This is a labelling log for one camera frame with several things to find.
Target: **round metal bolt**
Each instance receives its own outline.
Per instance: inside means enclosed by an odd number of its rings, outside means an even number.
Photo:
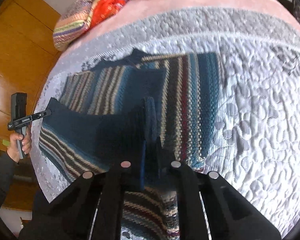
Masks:
[[[123,167],[123,168],[128,168],[130,166],[131,166],[131,162],[129,162],[129,161],[124,161],[121,163],[121,167]]]
[[[173,161],[173,162],[171,163],[171,166],[174,167],[174,168],[179,168],[179,167],[181,166],[181,163],[178,162],[178,161]]]
[[[86,171],[84,174],[82,174],[82,177],[84,179],[91,179],[93,176],[93,173],[91,171]]]
[[[219,177],[219,174],[216,171],[210,171],[209,177],[212,179],[217,179]]]

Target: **sweater sleeve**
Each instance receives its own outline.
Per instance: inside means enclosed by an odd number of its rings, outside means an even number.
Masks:
[[[10,184],[12,183],[13,173],[16,163],[9,157],[7,153],[0,158],[0,207],[2,206]]]

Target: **mattress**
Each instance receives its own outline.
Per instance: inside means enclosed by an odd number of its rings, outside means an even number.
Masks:
[[[284,237],[300,218],[299,32],[281,19],[241,9],[197,7],[157,14],[93,38],[62,57],[35,111],[44,110],[51,97],[59,99],[68,75],[92,68],[101,58],[120,59],[133,48],[218,55],[215,131],[199,171],[219,172]],[[40,152],[40,127],[41,121],[32,125],[30,154],[40,187],[52,201],[68,182]]]

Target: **person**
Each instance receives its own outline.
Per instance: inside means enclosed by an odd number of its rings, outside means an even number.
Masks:
[[[15,166],[20,160],[17,147],[18,140],[22,140],[22,150],[26,155],[28,155],[31,150],[32,143],[31,131],[29,127],[26,129],[26,136],[24,138],[22,134],[16,132],[10,135],[10,146],[8,147],[7,152],[5,152],[0,158],[0,208],[13,181]],[[2,234],[2,230],[0,230],[0,239],[6,238],[7,237]]]

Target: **green object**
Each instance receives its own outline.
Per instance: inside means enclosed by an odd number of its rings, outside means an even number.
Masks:
[[[2,140],[2,144],[3,144],[4,146],[7,146],[7,147],[10,146],[10,142],[9,142],[9,141],[6,141],[6,140]]]

